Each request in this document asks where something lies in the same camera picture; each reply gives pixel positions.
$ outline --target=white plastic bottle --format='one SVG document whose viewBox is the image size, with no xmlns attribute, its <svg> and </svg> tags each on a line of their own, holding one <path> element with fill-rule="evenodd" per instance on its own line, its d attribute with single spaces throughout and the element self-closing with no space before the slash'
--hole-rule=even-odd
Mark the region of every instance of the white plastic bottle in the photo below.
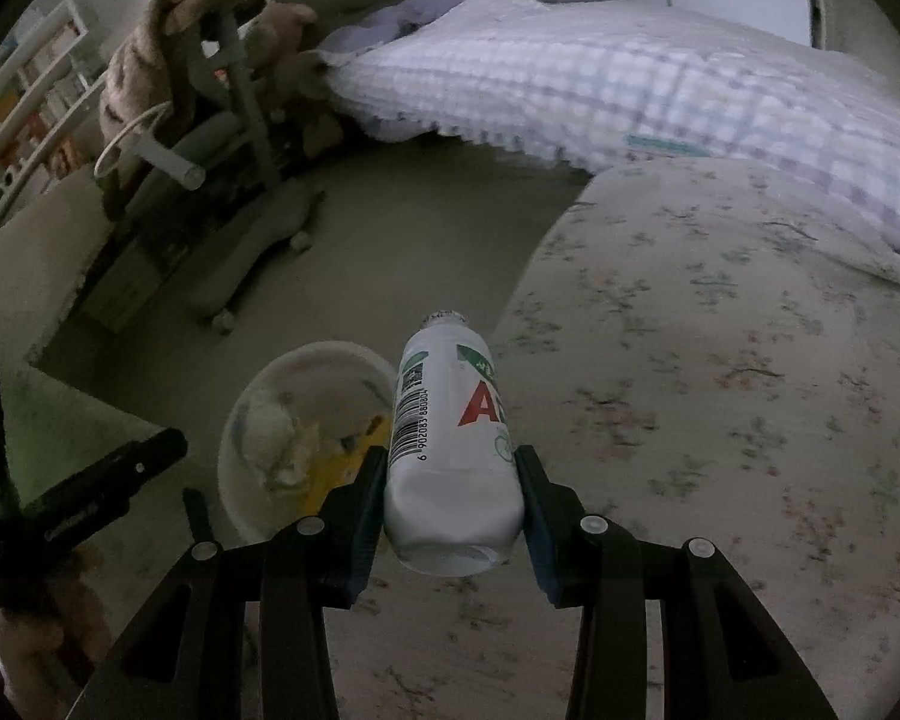
<svg viewBox="0 0 900 720">
<path fill-rule="evenodd" d="M 506 560 L 523 493 L 490 351 L 455 312 L 408 341 L 394 396 L 384 525 L 424 574 L 470 576 Z"/>
</svg>

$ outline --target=screw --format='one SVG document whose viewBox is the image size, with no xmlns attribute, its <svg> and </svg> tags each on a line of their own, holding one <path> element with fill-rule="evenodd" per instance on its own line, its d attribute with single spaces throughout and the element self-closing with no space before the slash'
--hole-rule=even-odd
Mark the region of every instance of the screw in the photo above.
<svg viewBox="0 0 900 720">
<path fill-rule="evenodd" d="M 199 544 L 194 544 L 194 548 L 190 550 L 190 557 L 194 560 L 210 560 L 217 552 L 217 546 L 213 541 L 201 541 Z"/>
<path fill-rule="evenodd" d="M 319 517 L 304 517 L 296 524 L 296 531 L 300 536 L 317 536 L 323 527 L 323 520 Z"/>
<path fill-rule="evenodd" d="M 599 514 L 588 514 L 581 519 L 580 527 L 586 533 L 606 533 L 607 529 L 610 528 L 610 524 L 600 517 Z"/>
<path fill-rule="evenodd" d="M 717 548 L 705 538 L 691 538 L 687 544 L 690 552 L 697 557 L 713 557 Z"/>
</svg>

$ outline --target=stuffed animal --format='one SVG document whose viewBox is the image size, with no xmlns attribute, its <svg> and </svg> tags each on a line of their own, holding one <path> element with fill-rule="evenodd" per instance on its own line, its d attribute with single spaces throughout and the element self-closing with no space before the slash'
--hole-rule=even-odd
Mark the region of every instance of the stuffed animal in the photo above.
<svg viewBox="0 0 900 720">
<path fill-rule="evenodd" d="M 261 110 L 274 122 L 296 124 L 311 159 L 343 139 L 340 123 L 324 103 L 330 97 L 324 64 L 314 53 L 299 51 L 303 29 L 316 20 L 310 6 L 270 1 L 244 41 L 247 64 L 266 81 L 257 95 Z"/>
</svg>

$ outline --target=white and purple checkered blanket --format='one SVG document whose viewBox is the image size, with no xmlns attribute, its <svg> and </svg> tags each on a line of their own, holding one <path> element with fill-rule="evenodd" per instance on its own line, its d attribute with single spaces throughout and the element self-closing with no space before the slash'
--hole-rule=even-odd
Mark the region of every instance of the white and purple checkered blanket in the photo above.
<svg viewBox="0 0 900 720">
<path fill-rule="evenodd" d="M 900 250 L 900 106 L 848 57 L 636 2 L 466 0 L 325 58 L 338 107 L 385 139 L 437 130 L 594 173 L 633 151 L 755 159 Z"/>
</svg>

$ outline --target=hand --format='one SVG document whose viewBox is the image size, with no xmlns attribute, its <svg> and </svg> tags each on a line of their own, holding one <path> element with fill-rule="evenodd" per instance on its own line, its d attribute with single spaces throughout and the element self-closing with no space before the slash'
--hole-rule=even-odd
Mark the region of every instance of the hand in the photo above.
<svg viewBox="0 0 900 720">
<path fill-rule="evenodd" d="M 89 568 L 84 555 L 74 553 L 46 578 L 60 618 L 0 610 L 0 671 L 4 693 L 23 720 L 62 720 L 69 702 L 60 694 L 48 669 L 49 659 L 64 637 L 82 647 L 98 664 L 112 637 L 100 597 L 80 580 Z"/>
</svg>

